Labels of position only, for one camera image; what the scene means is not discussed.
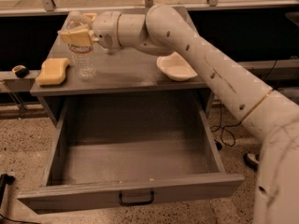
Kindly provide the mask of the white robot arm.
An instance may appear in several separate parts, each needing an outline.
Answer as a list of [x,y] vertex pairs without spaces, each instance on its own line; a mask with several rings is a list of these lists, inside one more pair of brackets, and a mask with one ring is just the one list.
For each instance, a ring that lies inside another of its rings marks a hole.
[[153,54],[177,52],[245,129],[262,143],[253,224],[299,224],[299,105],[215,48],[168,5],[144,15],[106,11],[68,15],[59,32],[69,45],[133,47]]

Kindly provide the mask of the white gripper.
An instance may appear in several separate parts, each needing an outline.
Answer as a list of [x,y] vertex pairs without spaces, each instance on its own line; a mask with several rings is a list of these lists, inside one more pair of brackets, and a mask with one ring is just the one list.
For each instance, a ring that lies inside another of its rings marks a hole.
[[94,34],[98,43],[105,49],[120,49],[118,39],[118,21],[121,16],[119,11],[106,11],[99,14],[80,13],[73,15],[73,21],[82,24],[93,24],[93,31],[89,29],[61,30],[59,36],[65,44],[78,47],[91,47]]

